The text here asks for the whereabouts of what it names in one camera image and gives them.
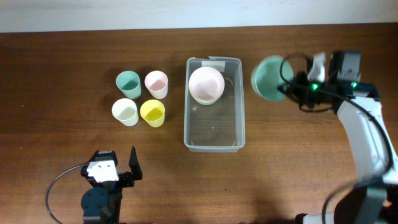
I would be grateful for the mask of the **pink plastic cup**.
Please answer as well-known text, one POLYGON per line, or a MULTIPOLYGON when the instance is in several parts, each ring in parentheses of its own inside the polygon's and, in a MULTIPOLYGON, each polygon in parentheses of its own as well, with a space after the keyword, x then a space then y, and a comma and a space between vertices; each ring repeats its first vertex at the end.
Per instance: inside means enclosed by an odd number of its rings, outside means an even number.
POLYGON ((164 72, 156 70, 148 73, 144 84, 154 98, 159 100, 167 96, 169 80, 164 72))

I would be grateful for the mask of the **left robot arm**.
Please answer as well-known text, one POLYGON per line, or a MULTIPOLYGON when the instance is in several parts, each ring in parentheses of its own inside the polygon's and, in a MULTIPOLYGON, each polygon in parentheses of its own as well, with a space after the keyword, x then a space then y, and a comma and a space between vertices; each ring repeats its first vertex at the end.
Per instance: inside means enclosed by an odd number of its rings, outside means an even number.
POLYGON ((142 179, 136 148, 131 148, 130 171, 118 172, 118 160, 114 151, 96 151, 81 168, 91 189, 81 198, 83 222, 92 224, 117 224, 123 199, 123 189, 133 187, 142 179))

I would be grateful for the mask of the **white plastic cup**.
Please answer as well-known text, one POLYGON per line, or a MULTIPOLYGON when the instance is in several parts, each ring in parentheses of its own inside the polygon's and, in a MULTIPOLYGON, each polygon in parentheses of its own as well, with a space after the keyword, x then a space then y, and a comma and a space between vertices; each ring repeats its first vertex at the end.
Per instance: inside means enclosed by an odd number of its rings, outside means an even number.
POLYGON ((114 118, 125 126, 135 126, 139 120, 137 106, 135 102, 129 98, 117 100, 113 104, 111 112, 114 118))

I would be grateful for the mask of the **white plastic bowl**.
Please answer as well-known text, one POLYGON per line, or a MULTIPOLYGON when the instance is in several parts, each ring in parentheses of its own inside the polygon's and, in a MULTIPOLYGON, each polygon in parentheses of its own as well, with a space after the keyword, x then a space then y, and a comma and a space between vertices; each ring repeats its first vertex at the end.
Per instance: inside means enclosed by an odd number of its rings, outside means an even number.
POLYGON ((212 100, 212 101, 203 101, 203 100, 195 100, 197 103, 201 105, 212 105, 217 102, 218 99, 212 100))

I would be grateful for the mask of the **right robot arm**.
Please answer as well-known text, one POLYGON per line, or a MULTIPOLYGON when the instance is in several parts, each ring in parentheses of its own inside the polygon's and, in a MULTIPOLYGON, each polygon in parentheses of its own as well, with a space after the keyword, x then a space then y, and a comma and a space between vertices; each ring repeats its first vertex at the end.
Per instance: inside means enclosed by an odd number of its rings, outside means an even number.
POLYGON ((357 178, 325 199, 319 215, 298 214, 295 223, 397 223, 397 154, 387 133, 377 88, 361 81, 361 53, 336 50, 329 68, 325 56, 293 53, 282 59, 304 58, 306 71, 285 78, 278 90, 306 113, 327 104, 346 131, 357 178))

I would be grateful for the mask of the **yellow plastic bowl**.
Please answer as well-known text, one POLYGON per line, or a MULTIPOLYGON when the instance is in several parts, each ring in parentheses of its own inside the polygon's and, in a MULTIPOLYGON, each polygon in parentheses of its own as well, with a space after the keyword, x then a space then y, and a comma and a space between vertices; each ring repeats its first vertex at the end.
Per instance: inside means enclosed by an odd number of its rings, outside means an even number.
POLYGON ((198 97, 196 97, 191 91, 189 91, 189 92, 190 92, 190 95, 193 97, 193 99, 201 105, 212 105, 213 103, 215 103, 217 100, 220 99, 220 97, 218 97, 218 98, 215 98, 212 100, 201 100, 198 97))

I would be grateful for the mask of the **green plastic cup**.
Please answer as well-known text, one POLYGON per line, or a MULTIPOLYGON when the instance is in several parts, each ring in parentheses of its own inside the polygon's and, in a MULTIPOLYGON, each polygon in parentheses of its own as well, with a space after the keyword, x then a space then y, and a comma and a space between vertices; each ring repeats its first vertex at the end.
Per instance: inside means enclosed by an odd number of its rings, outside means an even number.
POLYGON ((116 86, 127 98, 132 100, 140 97, 142 93, 139 75, 133 71, 121 72, 116 77, 116 86))

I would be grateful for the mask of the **yellow plastic cup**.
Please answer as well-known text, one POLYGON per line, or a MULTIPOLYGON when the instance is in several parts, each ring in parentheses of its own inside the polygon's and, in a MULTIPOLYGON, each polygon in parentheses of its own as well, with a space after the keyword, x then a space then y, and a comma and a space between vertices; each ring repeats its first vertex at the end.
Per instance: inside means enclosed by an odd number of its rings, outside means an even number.
POLYGON ((165 121, 165 106, 159 100, 147 100, 140 108, 140 116, 153 128, 161 127, 165 121))

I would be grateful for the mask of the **green plastic bowl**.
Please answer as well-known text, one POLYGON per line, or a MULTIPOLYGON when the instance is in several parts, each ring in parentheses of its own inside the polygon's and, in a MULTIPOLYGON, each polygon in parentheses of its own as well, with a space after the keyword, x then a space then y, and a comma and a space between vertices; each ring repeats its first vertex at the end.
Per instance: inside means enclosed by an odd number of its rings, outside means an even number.
POLYGON ((271 55, 261 61, 251 74, 251 85, 254 92, 269 101, 280 101, 285 98, 277 88, 285 83, 280 77, 280 65, 283 58, 271 55))

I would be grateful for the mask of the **pink plastic bowl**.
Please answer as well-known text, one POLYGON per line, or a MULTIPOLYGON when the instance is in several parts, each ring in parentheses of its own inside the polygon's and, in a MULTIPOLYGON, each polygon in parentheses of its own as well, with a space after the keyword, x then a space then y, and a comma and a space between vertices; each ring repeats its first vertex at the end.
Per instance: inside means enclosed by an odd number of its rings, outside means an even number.
POLYGON ((217 69, 200 67, 196 69, 188 80, 189 90, 201 100, 212 100, 220 97, 224 92, 224 77, 217 69))

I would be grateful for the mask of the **clear plastic storage container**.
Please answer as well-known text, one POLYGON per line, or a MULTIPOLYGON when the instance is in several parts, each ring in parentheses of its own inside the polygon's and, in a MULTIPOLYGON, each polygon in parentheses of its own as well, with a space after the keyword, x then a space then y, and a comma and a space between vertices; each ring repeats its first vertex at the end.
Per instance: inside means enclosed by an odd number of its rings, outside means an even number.
POLYGON ((243 68, 240 59, 208 57, 187 60, 184 144, 191 152, 237 152, 246 143, 243 68), (189 92, 189 78, 201 67, 212 67, 224 78, 218 100, 202 105, 189 92))

